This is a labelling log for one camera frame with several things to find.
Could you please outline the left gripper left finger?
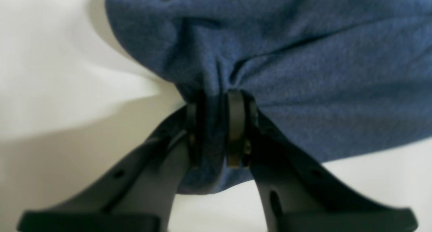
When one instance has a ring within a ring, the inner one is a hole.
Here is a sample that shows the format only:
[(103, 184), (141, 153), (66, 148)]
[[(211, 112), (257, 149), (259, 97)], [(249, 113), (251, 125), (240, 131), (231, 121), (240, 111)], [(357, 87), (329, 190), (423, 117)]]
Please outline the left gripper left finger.
[(50, 208), (26, 211), (20, 232), (166, 232), (177, 189), (201, 160), (204, 103), (163, 120), (96, 182)]

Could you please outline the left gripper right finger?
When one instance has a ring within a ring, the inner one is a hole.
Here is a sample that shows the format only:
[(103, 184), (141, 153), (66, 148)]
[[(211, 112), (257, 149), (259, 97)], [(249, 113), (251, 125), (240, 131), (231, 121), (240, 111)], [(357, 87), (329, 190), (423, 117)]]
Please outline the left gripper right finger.
[(249, 169), (269, 232), (413, 232), (409, 208), (373, 201), (287, 140), (241, 91), (226, 94), (229, 168)]

